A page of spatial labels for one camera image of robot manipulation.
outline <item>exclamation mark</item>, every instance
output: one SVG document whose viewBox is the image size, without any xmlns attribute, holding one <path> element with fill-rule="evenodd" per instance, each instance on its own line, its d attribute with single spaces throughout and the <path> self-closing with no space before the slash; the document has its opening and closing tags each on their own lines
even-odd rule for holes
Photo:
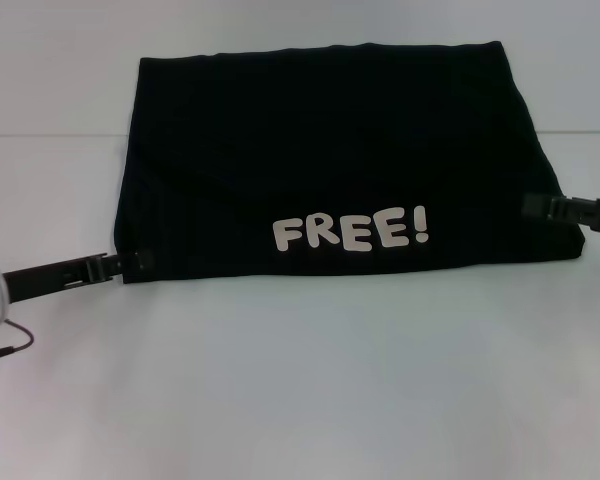
<svg viewBox="0 0 600 480">
<path fill-rule="evenodd" d="M 416 241 L 418 243 L 425 243 L 429 240 L 429 234 L 427 233 L 427 215 L 425 214 L 422 205 L 413 210 L 413 225 L 418 231 L 416 234 Z"/>
</svg>

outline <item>white background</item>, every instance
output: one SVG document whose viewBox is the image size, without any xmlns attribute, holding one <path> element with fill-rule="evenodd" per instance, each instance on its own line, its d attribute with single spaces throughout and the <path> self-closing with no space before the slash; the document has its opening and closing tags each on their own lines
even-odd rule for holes
<svg viewBox="0 0 600 480">
<path fill-rule="evenodd" d="M 491 40 L 565 192 L 600 197 L 600 0 L 0 0 L 0 267 L 113 251 L 142 56 Z M 0 480 L 600 479 L 585 234 L 573 262 L 16 304 Z"/>
</svg>

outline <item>white wall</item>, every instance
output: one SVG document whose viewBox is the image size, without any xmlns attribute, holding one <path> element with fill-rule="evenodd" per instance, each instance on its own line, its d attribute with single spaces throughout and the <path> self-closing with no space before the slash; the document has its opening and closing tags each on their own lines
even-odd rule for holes
<svg viewBox="0 0 600 480">
<path fill-rule="evenodd" d="M 600 130 L 600 0 L 0 0 L 0 267 L 112 251 L 141 56 L 494 39 L 539 130 Z M 540 140 L 600 196 L 600 134 Z M 16 304 L 38 341 L 0 362 L 0 480 L 600 479 L 585 233 L 574 262 Z"/>
<path fill-rule="evenodd" d="M 142 56 L 491 40 L 539 130 L 600 130 L 600 0 L 0 0 L 0 134 L 127 133 Z"/>
</svg>

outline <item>black fabric pouch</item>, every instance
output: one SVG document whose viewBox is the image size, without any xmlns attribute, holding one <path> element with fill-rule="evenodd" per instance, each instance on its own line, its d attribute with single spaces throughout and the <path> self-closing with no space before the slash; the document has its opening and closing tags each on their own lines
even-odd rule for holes
<svg viewBox="0 0 600 480">
<path fill-rule="evenodd" d="M 142 59 L 115 226 L 125 282 L 580 256 L 502 45 Z"/>
</svg>

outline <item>white lettering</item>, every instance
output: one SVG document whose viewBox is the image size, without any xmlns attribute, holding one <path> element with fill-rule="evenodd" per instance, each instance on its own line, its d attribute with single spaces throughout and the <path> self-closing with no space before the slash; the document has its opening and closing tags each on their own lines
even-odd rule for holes
<svg viewBox="0 0 600 480">
<path fill-rule="evenodd" d="M 297 230 L 287 230 L 287 228 L 298 228 L 302 226 L 302 220 L 299 218 L 290 218 L 289 220 L 278 220 L 273 222 L 273 235 L 276 237 L 276 246 L 281 252 L 289 250 L 289 240 L 295 240 L 302 237 L 302 233 Z"/>
<path fill-rule="evenodd" d="M 406 230 L 407 226 L 402 223 L 394 223 L 392 225 L 387 223 L 387 220 L 395 220 L 402 217 L 404 217 L 404 208 L 401 207 L 387 208 L 386 210 L 380 210 L 373 215 L 373 221 L 380 234 L 380 241 L 382 242 L 383 247 L 391 248 L 409 245 L 409 239 L 407 237 L 393 236 L 396 232 Z"/>
<path fill-rule="evenodd" d="M 319 225 L 316 224 L 318 218 L 322 220 Z M 333 219 L 326 213 L 309 215 L 307 217 L 307 239 L 309 240 L 309 245 L 317 248 L 320 245 L 320 237 L 324 237 L 334 245 L 340 243 L 338 236 L 329 230 L 331 227 L 333 227 Z"/>
<path fill-rule="evenodd" d="M 422 205 L 413 209 L 413 226 L 416 227 L 416 241 L 426 243 L 429 240 L 427 233 L 427 213 Z"/>
<path fill-rule="evenodd" d="M 369 225 L 371 218 L 365 215 L 346 215 L 340 217 L 340 228 L 342 229 L 342 245 L 349 252 L 370 252 L 369 242 L 359 242 L 357 237 L 370 237 L 371 230 L 366 228 L 354 228 L 354 225 Z"/>
</svg>

